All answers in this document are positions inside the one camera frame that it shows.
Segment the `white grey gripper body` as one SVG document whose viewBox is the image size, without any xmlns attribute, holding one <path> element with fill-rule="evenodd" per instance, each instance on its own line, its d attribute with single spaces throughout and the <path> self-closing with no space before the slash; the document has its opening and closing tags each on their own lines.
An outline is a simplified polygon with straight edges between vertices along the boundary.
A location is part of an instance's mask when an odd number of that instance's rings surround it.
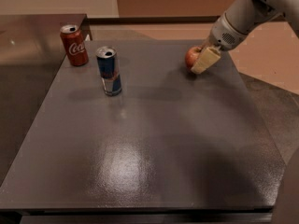
<svg viewBox="0 0 299 224">
<path fill-rule="evenodd" d="M 247 38 L 248 29 L 249 24 L 245 20 L 224 12 L 212 26 L 207 41 L 220 50 L 232 50 Z"/>
</svg>

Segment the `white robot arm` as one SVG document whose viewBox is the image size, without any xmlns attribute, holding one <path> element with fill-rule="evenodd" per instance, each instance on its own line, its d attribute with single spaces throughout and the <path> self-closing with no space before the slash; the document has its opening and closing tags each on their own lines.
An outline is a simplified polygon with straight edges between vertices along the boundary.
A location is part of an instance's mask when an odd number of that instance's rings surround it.
<svg viewBox="0 0 299 224">
<path fill-rule="evenodd" d="M 299 0 L 235 0 L 213 24 L 191 71 L 202 74 L 223 51 L 235 49 L 256 27 L 279 16 L 299 36 Z"/>
</svg>

